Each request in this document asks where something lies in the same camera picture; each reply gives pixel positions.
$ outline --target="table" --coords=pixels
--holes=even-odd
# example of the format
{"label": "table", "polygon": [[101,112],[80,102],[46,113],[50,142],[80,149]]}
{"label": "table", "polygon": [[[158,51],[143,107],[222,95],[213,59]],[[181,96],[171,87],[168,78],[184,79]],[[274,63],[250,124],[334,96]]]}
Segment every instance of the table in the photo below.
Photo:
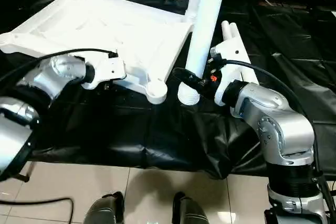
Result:
{"label": "table", "polygon": [[[0,33],[52,1],[0,0]],[[180,14],[187,7],[181,0],[130,1]],[[316,9],[223,0],[213,45],[223,41],[223,20],[237,23],[251,62],[299,96],[315,123],[321,166],[327,179],[336,179],[336,17]],[[189,44],[190,37],[176,67],[185,66]],[[0,52],[0,75],[28,60],[19,53]],[[260,84],[281,92],[271,80],[257,76]],[[177,99],[179,81],[173,76],[167,86],[167,100],[161,105],[109,82],[92,91],[65,88],[35,133],[37,148],[31,160],[204,171],[216,179],[229,173],[265,176],[259,141],[247,124],[231,117],[227,107],[203,98],[198,105],[183,106]]]}

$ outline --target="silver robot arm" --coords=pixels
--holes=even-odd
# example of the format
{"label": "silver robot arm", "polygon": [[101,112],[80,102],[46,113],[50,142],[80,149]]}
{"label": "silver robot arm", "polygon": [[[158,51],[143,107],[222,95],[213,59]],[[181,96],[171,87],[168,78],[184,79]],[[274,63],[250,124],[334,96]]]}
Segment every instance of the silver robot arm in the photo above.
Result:
{"label": "silver robot arm", "polygon": [[124,62],[117,54],[88,56],[91,61],[72,54],[44,59],[2,94],[0,181],[17,175],[27,162],[35,145],[30,138],[34,128],[66,85],[78,83],[94,89],[102,81],[126,77]]}
{"label": "silver robot arm", "polygon": [[[314,132],[310,122],[292,110],[283,95],[254,83],[232,82],[222,101],[233,107],[232,114],[244,119],[260,139],[276,223],[328,223],[311,166]],[[272,215],[267,211],[265,216]]]}

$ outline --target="cable connector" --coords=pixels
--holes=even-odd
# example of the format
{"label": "cable connector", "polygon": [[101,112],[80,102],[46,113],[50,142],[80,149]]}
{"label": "cable connector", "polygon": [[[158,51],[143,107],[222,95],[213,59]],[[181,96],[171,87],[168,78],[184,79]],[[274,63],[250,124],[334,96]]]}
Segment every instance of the cable connector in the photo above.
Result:
{"label": "cable connector", "polygon": [[223,59],[221,54],[213,55],[207,61],[207,63],[210,65],[210,68],[211,68],[211,71],[210,71],[211,74],[221,70],[221,68],[226,65],[226,61],[227,59]]}
{"label": "cable connector", "polygon": [[109,52],[109,59],[117,57],[119,57],[117,52]]}

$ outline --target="white floor tile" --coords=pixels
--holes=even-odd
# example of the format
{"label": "white floor tile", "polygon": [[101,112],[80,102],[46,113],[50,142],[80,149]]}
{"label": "white floor tile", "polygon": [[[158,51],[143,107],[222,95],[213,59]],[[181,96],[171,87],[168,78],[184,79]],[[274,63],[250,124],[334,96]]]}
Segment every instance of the white floor tile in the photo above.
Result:
{"label": "white floor tile", "polygon": [[[17,200],[43,200],[70,196],[75,200],[74,222],[83,222],[90,206],[107,193],[125,192],[129,168],[37,163],[30,181],[22,185]],[[10,216],[67,221],[70,204],[13,207]]]}
{"label": "white floor tile", "polygon": [[333,185],[334,181],[328,181],[328,185],[329,185],[329,189],[332,190],[332,185]]}
{"label": "white floor tile", "polygon": [[[0,199],[9,200],[9,201],[15,200],[15,197],[17,196],[17,193],[19,192],[21,188],[21,184],[22,184],[21,181],[18,181],[12,178],[4,182],[1,182],[0,183]],[[0,205],[0,215],[9,214],[10,209],[11,209],[10,206]]]}
{"label": "white floor tile", "polygon": [[169,224],[175,194],[183,191],[204,209],[211,224],[231,223],[227,183],[203,173],[131,168],[125,198],[125,222]]}
{"label": "white floor tile", "polygon": [[227,181],[233,224],[265,223],[268,178],[229,175]]}
{"label": "white floor tile", "polygon": [[0,215],[0,224],[5,224],[6,219],[7,219],[6,215]]}
{"label": "white floor tile", "polygon": [[37,219],[27,219],[27,218],[9,216],[6,221],[6,224],[67,224],[67,223],[61,221],[37,220]]}

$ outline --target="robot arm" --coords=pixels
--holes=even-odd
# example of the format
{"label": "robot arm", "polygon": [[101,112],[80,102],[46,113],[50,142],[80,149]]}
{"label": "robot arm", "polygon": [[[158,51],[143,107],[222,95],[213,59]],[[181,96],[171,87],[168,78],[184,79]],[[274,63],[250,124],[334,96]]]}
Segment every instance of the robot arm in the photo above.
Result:
{"label": "robot arm", "polygon": [[267,164],[269,201],[278,222],[294,221],[300,214],[305,223],[327,223],[323,196],[313,175],[310,122],[292,110],[283,95],[254,83],[230,83],[222,100],[259,137]]}
{"label": "robot arm", "polygon": [[200,79],[177,68],[173,74],[218,105],[229,105],[232,116],[249,124],[260,140],[269,177],[270,210],[266,223],[328,223],[323,195],[313,170],[314,130],[303,115],[295,112],[282,94],[247,82],[254,73],[243,74],[243,67],[226,65],[225,58],[239,57],[230,44],[211,49],[211,73],[220,70],[218,83]]}
{"label": "robot arm", "polygon": [[101,54],[99,60],[86,61],[66,54],[42,60],[2,94],[0,181],[20,172],[34,148],[29,137],[66,85],[80,83],[86,89],[94,89],[102,81],[125,77],[124,63],[115,56]]}

